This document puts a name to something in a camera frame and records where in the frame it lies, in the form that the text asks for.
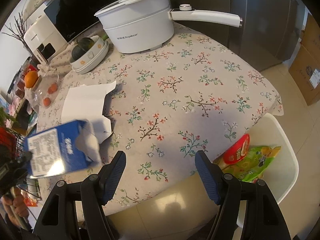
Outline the left hand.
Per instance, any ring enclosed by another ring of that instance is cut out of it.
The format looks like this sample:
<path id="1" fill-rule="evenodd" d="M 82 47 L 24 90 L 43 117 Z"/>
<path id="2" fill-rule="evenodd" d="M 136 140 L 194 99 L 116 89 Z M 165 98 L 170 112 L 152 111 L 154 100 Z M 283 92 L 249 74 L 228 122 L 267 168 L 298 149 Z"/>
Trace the left hand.
<path id="1" fill-rule="evenodd" d="M 3 195 L 1 197 L 1 202 L 12 224 L 20 227 L 20 222 L 16 219 L 16 216 L 28 218 L 29 211 L 19 188 L 14 187 L 14 195 L 15 197 L 13 199 L 9 198 L 7 195 Z"/>

